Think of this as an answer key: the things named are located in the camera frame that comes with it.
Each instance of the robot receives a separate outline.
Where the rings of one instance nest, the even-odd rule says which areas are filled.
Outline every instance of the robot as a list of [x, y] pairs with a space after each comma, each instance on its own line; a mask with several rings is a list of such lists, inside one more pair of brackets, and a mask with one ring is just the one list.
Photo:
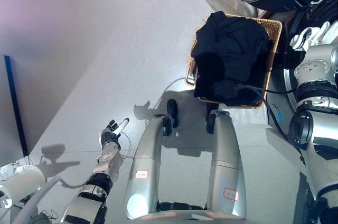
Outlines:
[[[292, 154], [293, 163], [307, 176], [316, 202], [313, 210], [322, 224], [334, 223], [338, 209], [337, 70], [338, 44], [310, 47], [295, 69], [298, 108], [287, 139], [271, 130], [276, 137], [270, 144], [286, 157]], [[207, 122], [207, 131], [215, 135], [215, 140], [206, 206], [159, 203], [162, 137], [170, 136], [177, 126], [177, 113], [177, 104], [171, 99], [167, 114], [156, 114], [146, 127], [129, 174], [125, 215], [132, 223], [246, 222], [245, 178], [236, 132], [227, 111], [211, 111]], [[123, 163], [118, 137], [128, 122], [126, 118], [117, 125], [112, 120], [102, 131], [98, 164], [67, 207], [61, 223], [105, 223], [106, 199]], [[27, 223], [30, 209], [50, 189], [48, 183], [32, 196], [14, 224]]]
[[309, 47], [294, 71], [298, 103], [287, 140], [267, 132], [276, 136], [270, 144], [306, 175], [322, 224], [338, 216], [337, 73], [337, 43]]

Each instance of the black cable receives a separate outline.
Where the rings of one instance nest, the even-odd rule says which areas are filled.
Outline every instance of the black cable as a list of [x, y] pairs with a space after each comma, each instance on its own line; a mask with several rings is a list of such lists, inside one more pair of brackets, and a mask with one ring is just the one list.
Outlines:
[[274, 91], [274, 90], [259, 88], [259, 87], [255, 87], [255, 86], [251, 86], [251, 85], [242, 85], [242, 86], [240, 86], [240, 88], [241, 87], [244, 87], [244, 88], [255, 88], [255, 89], [263, 91], [263, 92], [268, 92], [268, 93], [272, 93], [272, 94], [279, 94], [279, 95], [289, 94], [289, 93], [292, 93], [292, 92], [294, 92], [294, 91], [297, 90], [297, 89], [291, 89], [289, 91], [280, 92], [280, 91]]
[[281, 127], [279, 126], [279, 123], [278, 123], [278, 121], [277, 121], [277, 119], [276, 119], [276, 117], [275, 117], [275, 114], [274, 114], [273, 110], [272, 110], [271, 107], [270, 107], [270, 104], [268, 104], [268, 102], [264, 99], [263, 95], [256, 89], [256, 87], [252, 87], [252, 86], [249, 86], [249, 85], [243, 86], [243, 87], [252, 90], [253, 92], [255, 92], [255, 93], [260, 97], [260, 99], [264, 102], [266, 108], [268, 109], [268, 111], [269, 111], [269, 113], [270, 113], [270, 115], [271, 115], [271, 118], [273, 119], [273, 121], [274, 121], [274, 123], [275, 123], [275, 125], [276, 125], [277, 130], [278, 130], [279, 133], [282, 135], [282, 137], [283, 137], [286, 141], [288, 141], [288, 140], [287, 140], [287, 135], [283, 132], [283, 130], [282, 130]]

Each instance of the blue trim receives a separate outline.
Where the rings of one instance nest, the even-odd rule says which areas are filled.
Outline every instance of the blue trim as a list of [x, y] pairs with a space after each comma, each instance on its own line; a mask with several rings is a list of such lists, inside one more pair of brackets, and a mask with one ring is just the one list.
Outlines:
[[16, 97], [16, 92], [15, 92], [15, 87], [14, 87], [14, 78], [13, 78], [13, 72], [12, 72], [12, 66], [11, 66], [11, 58], [6, 55], [4, 57], [5, 57], [6, 71], [7, 71], [7, 77], [8, 77], [8, 84], [10, 85], [16, 126], [17, 126], [17, 131], [19, 133], [19, 138], [21, 142], [22, 153], [24, 156], [28, 156], [29, 153], [28, 153], [28, 148], [27, 148], [27, 142], [26, 142], [24, 131], [23, 131], [19, 106], [17, 103], [17, 97]]

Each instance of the white pipe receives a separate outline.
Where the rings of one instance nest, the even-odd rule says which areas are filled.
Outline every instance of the white pipe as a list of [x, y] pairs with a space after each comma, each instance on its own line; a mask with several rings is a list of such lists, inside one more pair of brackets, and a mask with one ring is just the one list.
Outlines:
[[46, 183], [44, 187], [39, 189], [27, 202], [25, 207], [20, 211], [18, 216], [15, 218], [13, 224], [27, 224], [28, 221], [31, 219], [30, 216], [32, 215], [34, 209], [36, 208], [37, 204], [40, 200], [51, 190], [51, 188], [56, 185], [61, 178], [59, 176], [55, 176], [51, 180]]

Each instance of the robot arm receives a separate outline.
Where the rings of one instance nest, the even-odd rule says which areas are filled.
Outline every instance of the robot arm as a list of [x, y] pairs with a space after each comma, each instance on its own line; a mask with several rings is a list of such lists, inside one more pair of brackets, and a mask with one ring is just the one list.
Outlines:
[[102, 154], [93, 174], [67, 207], [61, 223], [102, 224], [107, 212], [106, 198], [118, 179], [123, 159], [119, 153], [119, 133], [127, 126], [126, 118], [117, 126], [111, 121], [102, 131], [100, 143]]
[[338, 207], [337, 70], [338, 44], [309, 47], [294, 72], [298, 103], [287, 135], [302, 154], [322, 224], [336, 218]]

